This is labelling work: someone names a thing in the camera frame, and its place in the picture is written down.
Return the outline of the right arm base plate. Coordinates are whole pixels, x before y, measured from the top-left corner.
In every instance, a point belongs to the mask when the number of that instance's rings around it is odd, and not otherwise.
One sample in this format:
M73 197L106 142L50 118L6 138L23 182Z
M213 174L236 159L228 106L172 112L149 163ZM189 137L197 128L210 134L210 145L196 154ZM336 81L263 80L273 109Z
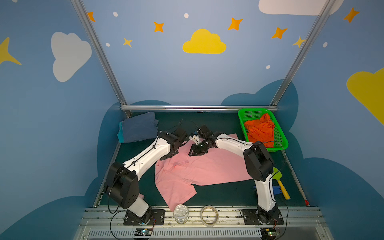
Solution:
M280 210L266 212L258 209L242 209L241 216L245 225L283 225L284 219Z

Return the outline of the green plastic basket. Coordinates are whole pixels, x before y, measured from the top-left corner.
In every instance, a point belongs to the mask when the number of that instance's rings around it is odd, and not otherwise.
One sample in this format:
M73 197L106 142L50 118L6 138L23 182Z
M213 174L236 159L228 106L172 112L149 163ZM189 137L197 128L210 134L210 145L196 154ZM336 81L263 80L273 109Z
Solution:
M238 111L238 117L240 120L240 125L242 128L242 131L244 133L245 139L247 142L249 142L248 136L247 136L247 130L245 128L244 123L246 121L251 120L259 120L263 114L268 114L271 117L271 120L275 124L274 129L274 147L273 148L267 148L267 150L271 153L286 150L289 146L288 140L285 137L284 132L282 131L277 119L275 118L274 114L267 109L241 109Z

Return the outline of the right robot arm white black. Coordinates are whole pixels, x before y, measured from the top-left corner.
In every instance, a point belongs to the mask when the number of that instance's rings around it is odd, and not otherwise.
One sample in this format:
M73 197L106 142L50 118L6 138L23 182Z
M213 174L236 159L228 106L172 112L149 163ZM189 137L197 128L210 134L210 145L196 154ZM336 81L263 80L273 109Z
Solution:
M209 149L216 148L243 157L247 173L256 185L258 222L262 225L284 223L273 193L274 161L263 143L245 142L221 132L213 133L205 125L191 134L189 139L194 142L189 156L202 156L207 154Z

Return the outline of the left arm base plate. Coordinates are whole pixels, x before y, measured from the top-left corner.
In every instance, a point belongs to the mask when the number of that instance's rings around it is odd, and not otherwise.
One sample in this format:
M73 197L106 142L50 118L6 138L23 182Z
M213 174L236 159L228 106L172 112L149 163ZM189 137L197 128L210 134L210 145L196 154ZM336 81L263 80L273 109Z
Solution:
M138 217L131 211L127 211L124 219L124 226L162 226L165 219L165 210L149 208L142 217Z

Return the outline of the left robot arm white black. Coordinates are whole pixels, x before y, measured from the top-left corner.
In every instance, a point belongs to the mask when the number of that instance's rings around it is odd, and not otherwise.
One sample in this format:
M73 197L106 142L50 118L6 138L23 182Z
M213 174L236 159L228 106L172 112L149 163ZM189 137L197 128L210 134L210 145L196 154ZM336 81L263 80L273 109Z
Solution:
M172 158L179 153L179 148L187 141L188 134L183 129L174 132L159 133L154 142L132 159L110 166L104 185L104 192L109 200L131 212L144 224L151 218L152 208L139 197L139 180L158 160Z

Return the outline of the pink t-shirt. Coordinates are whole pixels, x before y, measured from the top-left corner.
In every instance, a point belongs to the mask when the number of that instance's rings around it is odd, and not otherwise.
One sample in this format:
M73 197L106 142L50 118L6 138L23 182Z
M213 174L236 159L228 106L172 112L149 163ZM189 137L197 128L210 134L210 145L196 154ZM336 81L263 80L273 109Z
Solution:
M157 161L155 184L171 211L197 194L194 185L208 186L250 180L243 155L212 148L202 156L189 156L192 143L170 159Z

